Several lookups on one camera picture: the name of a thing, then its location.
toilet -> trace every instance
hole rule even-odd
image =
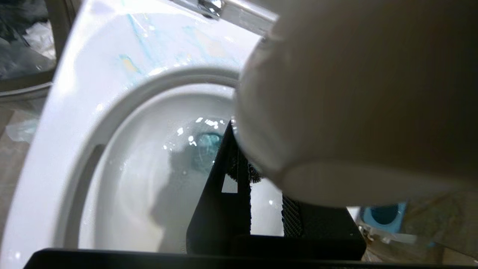
[[[177,2],[82,6],[15,191],[0,268],[52,247],[185,253],[240,70],[267,29]],[[226,180],[223,192],[234,188]],[[279,189],[253,185],[251,233],[283,235],[281,210]]]

blue cleaning residue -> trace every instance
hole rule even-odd
[[[209,173],[216,158],[222,136],[216,133],[202,133],[197,139],[196,153],[193,155],[193,167]]]

